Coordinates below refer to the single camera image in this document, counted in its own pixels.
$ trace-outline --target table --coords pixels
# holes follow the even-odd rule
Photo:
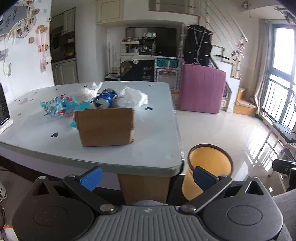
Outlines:
[[[104,82],[102,89],[112,88],[119,93],[128,86],[146,93],[149,99],[148,105],[135,109],[134,142],[107,147],[83,147],[78,131],[70,127],[72,115],[45,116],[39,106],[40,101],[63,94],[81,101],[84,86],[90,87],[91,83],[39,89],[11,103],[9,110],[14,122],[0,134],[0,155],[5,149],[34,158],[34,166],[29,158],[23,162],[19,158],[18,163],[38,171],[43,168],[43,172],[50,175],[54,175],[53,169],[60,173],[61,169],[67,172],[73,167],[85,170],[99,165],[109,178],[108,182],[117,174],[127,204],[144,199],[165,202],[170,178],[180,172],[184,161],[169,85],[141,81]]]

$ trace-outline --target tiled floor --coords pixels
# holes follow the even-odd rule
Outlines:
[[[259,149],[269,132],[262,121],[255,117],[226,113],[207,114],[199,112],[177,111],[176,118],[180,130],[185,159],[189,150],[198,144],[213,144],[224,149],[232,158],[234,180],[245,180],[254,175],[260,178],[271,195],[283,193],[284,189],[277,173],[272,172],[271,161],[255,163]],[[272,135],[270,143],[275,143]]]

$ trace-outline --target blue plastic wrapper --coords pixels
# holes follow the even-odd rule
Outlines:
[[[65,114],[72,113],[80,109],[80,106],[83,105],[83,110],[89,108],[89,102],[80,104],[72,96],[57,96],[48,102],[40,102],[40,106],[45,110],[49,116],[58,117]]]
[[[74,111],[83,111],[83,110],[89,109],[89,106],[90,106],[89,101],[84,102],[84,103],[80,103],[79,106],[77,106]],[[76,121],[75,121],[75,114],[73,114],[73,120],[72,120],[70,126],[72,128],[77,128]]]

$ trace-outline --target white plastic bag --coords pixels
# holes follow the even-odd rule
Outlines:
[[[103,82],[100,82],[98,85],[93,82],[92,88],[83,88],[81,90],[82,98],[92,100],[94,97],[98,95],[98,91],[102,87]]]
[[[139,90],[125,87],[118,95],[116,104],[121,108],[136,108],[148,104],[148,96]]]

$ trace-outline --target pink mattress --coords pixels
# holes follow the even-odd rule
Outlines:
[[[226,73],[222,70],[185,64],[179,96],[180,110],[219,113],[225,80]]]

